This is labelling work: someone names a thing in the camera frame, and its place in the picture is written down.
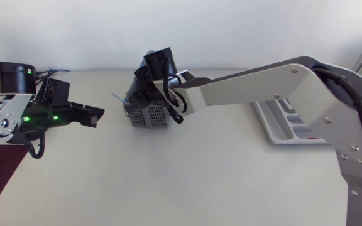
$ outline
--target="white table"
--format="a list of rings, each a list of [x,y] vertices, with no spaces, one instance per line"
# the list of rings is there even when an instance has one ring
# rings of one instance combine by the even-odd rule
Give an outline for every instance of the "white table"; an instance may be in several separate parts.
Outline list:
[[[218,77],[235,71],[195,71]],[[0,225],[344,225],[347,185],[329,145],[275,146],[249,104],[168,128],[133,127],[132,71],[60,72],[69,101],[106,110],[97,128],[49,129],[0,196]]]

